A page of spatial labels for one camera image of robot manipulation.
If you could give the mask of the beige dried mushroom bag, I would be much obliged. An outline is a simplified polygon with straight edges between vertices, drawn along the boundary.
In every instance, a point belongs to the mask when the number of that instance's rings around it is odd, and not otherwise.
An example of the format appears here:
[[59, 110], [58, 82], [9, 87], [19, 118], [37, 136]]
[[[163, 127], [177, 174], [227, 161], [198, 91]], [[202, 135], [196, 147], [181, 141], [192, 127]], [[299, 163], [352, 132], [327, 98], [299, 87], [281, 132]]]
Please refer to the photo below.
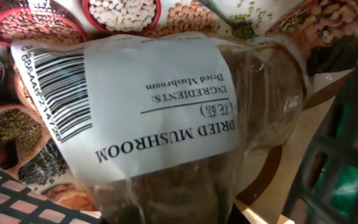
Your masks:
[[0, 223], [226, 223], [357, 64], [358, 1], [0, 1]]

